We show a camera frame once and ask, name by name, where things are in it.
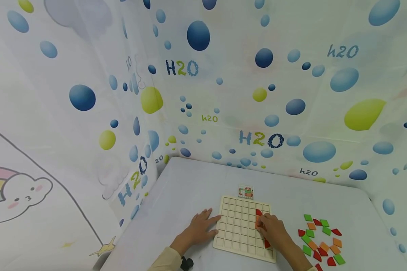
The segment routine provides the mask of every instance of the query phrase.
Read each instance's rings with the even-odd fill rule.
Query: table
[[[324,270],[407,270],[406,261],[360,189],[174,157],[101,271],[146,271],[197,212],[212,207],[217,215],[221,196],[237,196],[239,184],[254,187],[254,199],[271,205],[301,247],[304,242],[298,229],[307,228],[303,214],[326,219],[330,228],[342,232],[341,255],[346,264],[329,267],[324,257]],[[325,238],[331,243],[331,237],[320,229],[315,234],[318,245]],[[190,249],[185,256],[193,259],[194,271],[292,270],[281,254],[274,264],[215,249],[212,242]]]

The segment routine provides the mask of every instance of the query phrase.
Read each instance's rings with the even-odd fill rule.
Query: dark blue bubble
[[[149,65],[148,71],[152,74],[155,74],[157,72],[157,69],[155,69],[154,65]]]
[[[187,41],[196,51],[205,50],[210,44],[210,31],[202,21],[194,21],[187,29]]]
[[[112,128],[116,128],[118,125],[119,125],[119,122],[118,122],[117,120],[112,120],[112,121],[110,122],[110,126],[111,126]]]
[[[69,91],[69,100],[80,111],[87,111],[95,105],[95,93],[85,85],[75,85]]]
[[[203,7],[210,11],[216,6],[217,0],[202,0],[202,3]]]
[[[157,12],[155,12],[155,17],[159,23],[164,23],[166,21],[166,14],[162,9],[158,9]]]
[[[262,48],[255,56],[255,63],[260,68],[267,68],[273,62],[273,52],[268,48]]]
[[[311,67],[311,63],[310,63],[310,62],[305,62],[305,63],[303,63],[303,65],[301,66],[301,68],[303,69],[303,71],[307,71],[310,67]]]

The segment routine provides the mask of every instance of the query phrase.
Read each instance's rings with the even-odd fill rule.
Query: light blue bubble
[[[136,146],[136,145],[134,145],[134,146],[131,147],[130,153],[129,153],[129,157],[130,157],[130,160],[131,160],[132,162],[136,162],[137,159],[139,158],[139,156],[138,156],[138,154],[137,154],[137,146]]]
[[[211,154],[211,156],[212,156],[214,159],[217,159],[217,160],[222,159],[222,155],[221,155],[218,151],[213,151],[213,153]]]
[[[133,130],[135,135],[140,135],[140,123],[138,117],[134,119]]]
[[[118,80],[116,79],[116,77],[114,75],[109,76],[109,84],[110,84],[110,88],[112,88],[113,90],[118,88]]]
[[[383,211],[390,216],[395,213],[395,205],[392,200],[383,200]]]
[[[303,156],[313,163],[329,161],[336,153],[337,149],[330,142],[312,142],[303,149]]]
[[[389,142],[377,142],[372,147],[372,150],[378,154],[390,154],[393,151],[393,145]]]
[[[157,12],[155,12],[155,17],[157,18],[157,21],[159,23],[164,23],[166,21],[166,14],[162,9],[159,9],[157,10]]]
[[[247,159],[247,158],[241,158],[240,163],[242,163],[243,166],[250,166],[251,161],[250,161],[250,159]]]
[[[292,49],[291,52],[288,53],[289,62],[294,63],[299,59],[300,59],[300,51],[298,49]]]
[[[150,158],[150,146],[149,145],[145,146],[145,156],[146,156],[146,158]]]
[[[340,69],[330,80],[330,88],[336,92],[343,92],[352,88],[359,79],[359,72],[355,68]]]
[[[264,120],[265,125],[268,127],[274,127],[279,123],[279,117],[277,115],[268,115]]]
[[[261,9],[265,4],[265,0],[255,0],[255,8]]]
[[[23,15],[16,11],[8,11],[7,15],[9,23],[13,28],[15,28],[16,31],[21,33],[27,33],[27,31],[29,31],[29,23],[27,23]]]
[[[299,136],[290,136],[286,140],[286,143],[287,143],[288,146],[297,147],[298,145],[300,145],[301,139],[300,139]]]
[[[271,149],[263,149],[261,151],[261,156],[264,158],[270,158],[273,156],[273,151]]]
[[[166,40],[164,42],[164,48],[166,48],[167,50],[170,50],[170,48],[172,48],[172,44],[170,43],[170,41]]]
[[[306,108],[306,103],[301,99],[290,100],[285,107],[286,113],[290,115],[301,114]]]
[[[324,68],[324,65],[314,66],[312,69],[312,76],[320,77],[321,75],[323,75],[325,70],[326,70],[326,68]]]
[[[185,157],[190,157],[190,155],[191,155],[190,151],[188,149],[186,149],[186,148],[181,148],[180,152]]]
[[[148,136],[149,136],[149,144],[152,152],[154,152],[158,148],[158,144],[160,143],[160,138],[158,137],[158,134],[156,131],[149,130],[148,131]]]
[[[372,26],[381,26],[390,21],[398,12],[400,0],[380,0],[369,12],[369,23]]]
[[[178,126],[178,130],[181,132],[181,134],[188,134],[188,128],[185,125]]]
[[[266,27],[268,24],[270,23],[270,16],[265,14],[262,18],[261,18],[261,26]]]

